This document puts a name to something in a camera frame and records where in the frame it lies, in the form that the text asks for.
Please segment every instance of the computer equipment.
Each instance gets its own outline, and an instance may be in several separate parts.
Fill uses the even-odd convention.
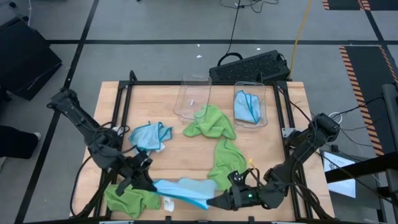
[[[286,80],[290,70],[283,55],[273,50],[210,69],[213,81],[255,82]]]

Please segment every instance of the blue cloth in container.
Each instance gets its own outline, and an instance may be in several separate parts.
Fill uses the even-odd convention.
[[[154,182],[155,193],[183,200],[204,210],[208,209],[206,201],[214,197],[217,183],[214,180],[192,180],[181,178],[178,182],[158,180]]]
[[[257,124],[261,118],[259,97],[246,94],[243,90],[235,94],[234,117],[241,121]]]
[[[166,127],[161,122],[134,129],[129,137],[130,143],[149,154],[151,151],[160,152],[164,149],[162,142],[172,138],[172,127]]]

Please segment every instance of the green towel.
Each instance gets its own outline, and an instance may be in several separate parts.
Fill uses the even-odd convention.
[[[208,105],[206,111],[206,106],[203,106],[203,109],[195,113],[195,116],[203,119],[203,116],[199,116],[203,113],[206,113],[204,121],[199,122],[197,119],[196,122],[184,129],[184,135],[194,137],[203,134],[210,138],[219,138],[223,135],[229,139],[236,139],[234,128],[231,122],[229,122],[228,116],[223,114],[218,107]]]
[[[145,207],[159,210],[162,205],[160,196],[153,192],[128,187],[119,197],[116,195],[117,187],[117,184],[111,184],[105,190],[105,200],[111,211],[121,211],[131,218],[138,218]]]
[[[231,140],[219,140],[215,150],[214,168],[207,177],[217,183],[218,190],[226,190],[232,186],[228,180],[228,174],[236,170],[240,174],[246,170],[246,160],[243,153]]]

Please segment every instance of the clear plastic container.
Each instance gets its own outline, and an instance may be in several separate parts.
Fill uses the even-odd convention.
[[[266,86],[255,82],[237,82],[234,87],[234,123],[240,131],[257,131],[268,124]]]
[[[173,112],[183,122],[205,119],[212,80],[204,75],[184,75]]]

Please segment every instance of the wooden table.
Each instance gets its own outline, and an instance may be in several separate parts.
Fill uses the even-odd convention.
[[[103,82],[95,110],[94,119],[103,124],[111,121],[118,82]],[[173,107],[177,99],[180,86],[178,85],[134,85],[129,106],[127,125],[133,130],[138,126],[147,124],[148,121],[161,121],[166,126],[173,126],[173,138],[165,142],[165,150],[160,153],[152,153],[153,163],[149,170],[152,179],[177,180],[181,177],[191,179],[206,179],[207,174],[213,168],[214,150],[217,139],[208,139],[204,136],[188,138],[182,134],[187,124],[182,123],[173,113]],[[307,96],[303,83],[288,83],[289,95],[292,102],[297,104],[310,117]],[[234,86],[214,85],[211,89],[210,104],[216,105],[223,113],[229,116],[233,123],[233,92]],[[284,100],[281,100],[284,110],[285,125],[287,115]],[[307,128],[308,121],[299,110],[292,107],[294,121],[297,128]],[[121,120],[123,103],[119,112],[118,122]],[[274,91],[271,86],[266,88],[266,114],[268,125],[257,132],[237,131],[237,139],[234,140],[243,152],[246,160],[253,159],[253,164],[260,170],[261,177],[265,171],[276,164],[285,161],[280,126],[275,104]],[[124,150],[131,147],[127,140],[130,133],[126,134]],[[325,211],[334,216],[330,195],[323,172],[322,161],[318,154],[313,154],[304,163],[304,171],[307,185],[319,197]],[[73,207],[76,212],[83,209],[90,200],[100,181],[101,170],[90,160],[80,174],[75,193]],[[254,179],[249,175],[246,181],[249,185],[255,185]],[[300,198],[300,211],[305,217],[305,209]],[[106,206],[101,207],[101,214],[105,214]],[[246,221],[248,216],[254,216],[256,221],[294,221],[292,199],[289,195],[282,204],[273,210],[264,210],[261,206],[240,208],[237,212],[226,211],[210,207],[205,211],[185,202],[175,200],[175,210],[168,212],[163,210],[144,210],[140,220],[164,220],[165,216],[172,216],[172,220],[224,220]],[[113,212],[112,219],[131,219],[121,212]]]

